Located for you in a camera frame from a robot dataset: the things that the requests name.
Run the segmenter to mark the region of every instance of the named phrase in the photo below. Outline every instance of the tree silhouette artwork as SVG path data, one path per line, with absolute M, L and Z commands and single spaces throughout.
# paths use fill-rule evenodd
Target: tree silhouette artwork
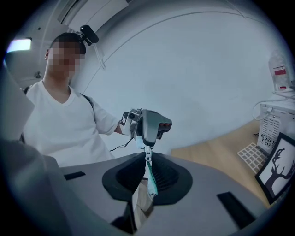
M 292 166 L 291 166 L 289 172 L 288 172 L 286 175 L 283 175 L 283 171 L 284 171 L 284 169 L 285 169 L 285 166 L 283 167 L 281 173 L 278 173 L 278 172 L 277 172 L 277 168 L 279 167 L 280 164 L 276 165 L 276 161 L 277 161 L 277 159 L 280 159 L 280 158 L 281 158 L 280 155 L 281 155 L 281 153 L 282 153 L 283 150 L 285 150 L 285 149 L 283 148 L 283 149 L 279 149 L 279 150 L 277 150 L 275 156 L 273 157 L 272 162 L 273 162 L 273 164 L 274 164 L 274 167 L 271 168 L 271 172 L 272 172 L 272 174 L 271 174 L 270 178 L 269 178 L 269 179 L 266 181 L 266 183 L 265 183 L 265 187 L 267 188 L 267 190 L 269 191 L 269 193 L 270 193 L 270 195 L 271 195 L 272 197 L 275 197 L 275 194 L 274 194 L 274 192 L 273 192 L 273 190 L 272 190 L 272 185 L 273 185 L 273 183 L 274 183 L 278 178 L 280 178 L 280 177 L 282 177 L 282 178 L 284 178 L 284 179 L 289 179 L 289 178 L 291 178 L 291 176 L 292 176 L 292 174 L 293 174 L 293 172 L 294 172 L 294 170 L 295 170 L 295 162 L 294 162 L 294 160 L 293 160 L 293 162 L 292 162 Z

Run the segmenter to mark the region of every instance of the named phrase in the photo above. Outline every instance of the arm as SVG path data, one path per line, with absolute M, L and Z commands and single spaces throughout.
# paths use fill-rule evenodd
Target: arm
M 122 131 L 120 129 L 120 121 L 111 114 L 109 114 L 106 110 L 101 108 L 99 104 L 97 104 L 91 97 L 91 102 L 93 103 L 93 112 L 94 112 L 94 120 L 96 123 L 96 129 L 100 134 L 111 135 L 113 132 L 121 134 Z
M 121 134 L 122 135 L 122 130 L 121 130 L 121 128 L 120 128 L 120 121 L 118 122 L 118 124 L 117 124 L 117 127 L 116 127 L 116 129 L 115 129 L 115 131 L 114 132 L 116 132 L 116 133 L 118 133 L 118 134 Z

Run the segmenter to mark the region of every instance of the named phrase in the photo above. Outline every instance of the white cable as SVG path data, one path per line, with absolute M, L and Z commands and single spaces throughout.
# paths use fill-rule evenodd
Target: white cable
M 295 95 L 286 96 L 286 95 L 282 95 L 282 93 L 278 93 L 278 92 L 275 92 L 275 91 L 273 92 L 273 94 L 278 95 L 278 96 L 281 96 L 281 97 L 284 97 L 284 98 L 289 98 L 289 99 L 295 100 L 295 98 L 293 98 Z
M 252 117 L 253 117 L 253 119 L 254 119 L 254 120 L 263 120 L 263 119 L 265 119 L 266 117 L 268 117 L 269 114 L 270 114 L 270 112 L 268 112 L 268 113 L 266 114 L 266 116 L 264 116 L 263 118 L 257 118 L 257 117 L 254 117 L 254 115 L 253 115 L 254 108 L 255 108 L 259 103 L 261 103 L 261 102 L 268 102 L 268 101 L 270 101 L 270 102 L 272 102 L 272 101 L 284 101 L 284 100 L 286 100 L 286 98 L 283 98 L 283 99 L 281 99 L 281 100 L 264 100 L 264 101 L 259 101 L 259 102 L 257 102 L 257 103 L 253 106 L 253 108 L 252 108 Z
M 98 59 L 100 65 L 101 65 L 101 67 L 102 67 L 103 69 L 105 69 L 105 68 L 106 68 L 106 65 L 103 63 L 103 60 L 100 58 L 100 54 L 99 54 L 99 52 L 98 52 L 98 49 L 97 49 L 97 47 L 96 47 L 96 44 L 94 43 L 93 46 L 94 46 L 94 48 L 95 48 L 95 53 L 96 53 L 97 59 Z
M 276 92 L 273 92 L 273 94 L 275 94 L 275 95 L 279 95 L 279 96 L 282 96 L 282 97 L 284 97 L 284 98 L 281 99 L 281 100 L 264 100 L 264 101 L 259 101 L 259 102 L 257 102 L 257 103 L 253 106 L 253 109 L 252 109 L 252 117 L 253 117 L 254 120 L 263 120 L 263 119 L 265 119 L 266 117 L 268 117 L 269 114 L 271 113 L 271 111 L 270 111 L 270 112 L 267 112 L 266 115 L 265 115 L 263 118 L 257 118 L 257 117 L 254 117 L 254 115 L 253 115 L 254 108 L 255 108 L 259 103 L 261 103 L 261 102 L 273 102 L 273 101 L 285 101 L 285 100 L 287 100 L 287 99 L 295 99 L 295 98 L 293 98 L 295 95 L 292 95 L 292 96 L 285 96 L 285 95 L 277 94 Z

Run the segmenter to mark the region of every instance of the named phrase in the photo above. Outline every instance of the framed picture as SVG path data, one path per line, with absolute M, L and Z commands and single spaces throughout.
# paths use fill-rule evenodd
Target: framed picture
M 272 204 L 291 184 L 295 172 L 295 140 L 279 133 L 276 145 L 255 178 Z

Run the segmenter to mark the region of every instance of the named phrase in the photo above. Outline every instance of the red label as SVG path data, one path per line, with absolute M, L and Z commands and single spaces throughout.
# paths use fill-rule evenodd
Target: red label
M 283 74 L 286 74 L 286 70 L 275 71 L 276 76 L 283 75 Z

